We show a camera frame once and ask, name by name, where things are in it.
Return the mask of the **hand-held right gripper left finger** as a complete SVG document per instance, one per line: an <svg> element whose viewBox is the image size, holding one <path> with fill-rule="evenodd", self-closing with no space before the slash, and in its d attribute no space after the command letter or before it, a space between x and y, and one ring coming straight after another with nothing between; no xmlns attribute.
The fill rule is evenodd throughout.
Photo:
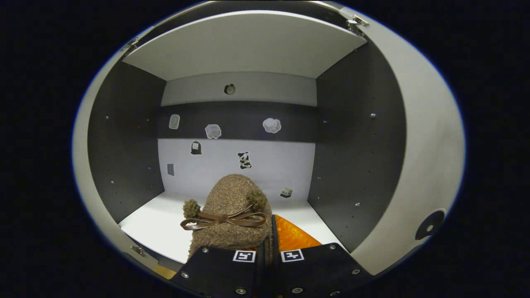
<svg viewBox="0 0 530 298"><path fill-rule="evenodd" d="M201 246L170 282L187 298L266 298L265 245L254 251Z"/></svg>

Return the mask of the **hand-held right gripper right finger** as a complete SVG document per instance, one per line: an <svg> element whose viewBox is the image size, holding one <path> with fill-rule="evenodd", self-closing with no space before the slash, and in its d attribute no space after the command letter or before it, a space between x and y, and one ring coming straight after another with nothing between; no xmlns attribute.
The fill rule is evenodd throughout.
<svg viewBox="0 0 530 298"><path fill-rule="evenodd" d="M352 298L354 290L375 279L337 242L281 251L275 218L271 238L274 298Z"/></svg>

